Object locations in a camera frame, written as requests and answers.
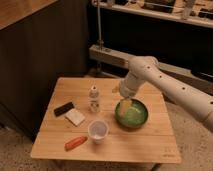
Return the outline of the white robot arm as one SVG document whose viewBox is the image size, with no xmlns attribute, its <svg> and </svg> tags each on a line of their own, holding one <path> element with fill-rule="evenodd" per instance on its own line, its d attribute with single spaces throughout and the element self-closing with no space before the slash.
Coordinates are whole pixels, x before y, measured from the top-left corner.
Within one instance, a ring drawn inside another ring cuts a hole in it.
<svg viewBox="0 0 213 171">
<path fill-rule="evenodd" d="M 149 82 L 213 133 L 212 96 L 160 71 L 153 56 L 132 57 L 128 69 L 128 74 L 119 83 L 122 97 L 133 98 L 140 86 Z"/>
</svg>

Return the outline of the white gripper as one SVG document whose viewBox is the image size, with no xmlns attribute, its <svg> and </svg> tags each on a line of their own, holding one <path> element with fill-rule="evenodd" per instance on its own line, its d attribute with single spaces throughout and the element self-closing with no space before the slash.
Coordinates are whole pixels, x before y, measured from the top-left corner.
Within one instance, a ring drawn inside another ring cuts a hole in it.
<svg viewBox="0 0 213 171">
<path fill-rule="evenodd" d="M 119 83 L 119 93 L 124 98 L 132 98 L 138 91 L 138 84 L 135 79 L 125 78 Z M 131 106 L 130 99 L 122 99 L 120 102 L 120 113 L 124 115 Z"/>
</svg>

